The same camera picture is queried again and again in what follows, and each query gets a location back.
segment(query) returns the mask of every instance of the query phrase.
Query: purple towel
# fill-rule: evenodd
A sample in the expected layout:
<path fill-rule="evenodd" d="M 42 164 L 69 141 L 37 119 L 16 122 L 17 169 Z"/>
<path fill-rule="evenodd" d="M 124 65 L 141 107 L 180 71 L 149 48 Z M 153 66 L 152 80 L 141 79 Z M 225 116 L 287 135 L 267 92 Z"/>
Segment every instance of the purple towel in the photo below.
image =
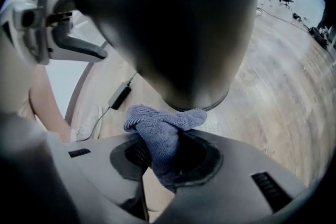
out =
<path fill-rule="evenodd" d="M 144 139 L 151 153 L 151 167 L 154 174 L 165 188 L 175 192 L 171 184 L 181 170 L 176 158 L 179 150 L 177 132 L 200 126 L 205 120 L 206 112 L 202 109 L 192 109 L 171 115 L 148 106 L 134 105 L 127 111 L 124 130 L 138 132 Z"/>

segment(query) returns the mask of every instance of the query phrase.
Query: power cord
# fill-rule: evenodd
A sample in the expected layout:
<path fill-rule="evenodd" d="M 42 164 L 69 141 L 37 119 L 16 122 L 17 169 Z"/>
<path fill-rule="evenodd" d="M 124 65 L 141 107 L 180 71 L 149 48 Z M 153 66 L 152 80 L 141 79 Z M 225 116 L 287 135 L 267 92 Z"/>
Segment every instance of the power cord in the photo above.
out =
<path fill-rule="evenodd" d="M 283 20 L 284 22 L 287 22 L 287 23 L 289 23 L 289 24 L 291 24 L 291 25 L 293 25 L 293 26 L 299 28 L 300 30 L 302 30 L 302 31 L 304 31 L 304 32 L 306 32 L 306 33 L 308 33 L 308 31 L 302 29 L 301 27 L 299 27 L 299 26 L 297 26 L 297 25 L 295 25 L 295 24 L 293 24 L 293 23 L 291 23 L 291 22 L 289 22 L 289 21 L 287 21 L 287 20 L 285 20 L 285 19 L 279 18 L 279 17 L 277 17 L 277 16 L 274 16 L 274 15 L 268 13 L 268 12 L 265 11 L 263 8 L 259 8 L 259 7 L 257 7 L 257 9 L 260 10 L 261 12 L 264 11 L 264 12 L 266 12 L 268 15 L 270 15 L 270 16 L 272 16 L 272 17 L 274 17 L 274 18 L 277 18 L 277 19 L 279 19 L 279 20 Z"/>
<path fill-rule="evenodd" d="M 109 100 L 109 107 L 106 109 L 106 111 L 103 113 L 103 115 L 100 116 L 99 119 L 97 120 L 97 122 L 95 123 L 90 137 L 92 137 L 93 132 L 95 131 L 95 128 L 96 128 L 98 122 L 106 114 L 106 112 L 108 112 L 109 109 L 117 110 L 120 107 L 120 105 L 122 104 L 122 102 L 129 95 L 129 93 L 132 90 L 131 87 L 130 87 L 130 84 L 131 84 L 131 82 L 134 79 L 136 74 L 138 74 L 138 72 L 135 72 L 134 75 L 128 81 L 122 82 L 120 84 L 120 86 L 117 88 L 117 90 L 114 92 L 114 94 L 112 95 L 112 97 Z"/>

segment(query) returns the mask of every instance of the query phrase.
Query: bare leg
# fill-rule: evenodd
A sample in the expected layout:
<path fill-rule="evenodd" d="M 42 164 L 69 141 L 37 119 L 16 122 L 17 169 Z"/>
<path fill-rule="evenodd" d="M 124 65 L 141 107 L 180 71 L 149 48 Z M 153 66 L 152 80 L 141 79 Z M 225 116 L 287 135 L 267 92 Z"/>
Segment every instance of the bare leg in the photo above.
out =
<path fill-rule="evenodd" d="M 70 142 L 71 127 L 59 112 L 45 66 L 36 67 L 29 98 L 34 113 L 47 130 L 58 133 L 63 142 Z"/>

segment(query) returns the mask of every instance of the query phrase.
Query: power adapter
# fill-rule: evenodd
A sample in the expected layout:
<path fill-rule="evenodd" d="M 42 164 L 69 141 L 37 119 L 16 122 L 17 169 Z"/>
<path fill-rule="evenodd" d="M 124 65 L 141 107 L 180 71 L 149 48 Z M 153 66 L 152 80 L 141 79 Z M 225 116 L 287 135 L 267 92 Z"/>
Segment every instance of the power adapter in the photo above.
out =
<path fill-rule="evenodd" d="M 121 106 L 122 102 L 126 99 L 126 97 L 132 90 L 129 86 L 129 83 L 126 84 L 125 82 L 122 82 L 120 84 L 120 86 L 117 88 L 117 90 L 114 92 L 109 100 L 108 104 L 110 108 L 117 110 Z"/>

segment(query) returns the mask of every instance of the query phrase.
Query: white shoe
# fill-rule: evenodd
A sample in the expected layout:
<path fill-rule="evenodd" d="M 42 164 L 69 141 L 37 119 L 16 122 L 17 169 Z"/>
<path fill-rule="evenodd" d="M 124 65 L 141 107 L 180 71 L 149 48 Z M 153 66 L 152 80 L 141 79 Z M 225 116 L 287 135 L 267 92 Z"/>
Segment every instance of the white shoe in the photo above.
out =
<path fill-rule="evenodd" d="M 97 121 L 101 117 L 101 115 L 102 115 L 101 107 L 97 105 L 94 106 L 91 109 L 88 118 L 85 120 L 85 123 L 81 125 L 79 128 L 71 130 L 71 141 L 76 142 L 76 141 L 84 141 L 87 139 L 98 139 L 102 119 L 100 119 L 98 123 Z"/>

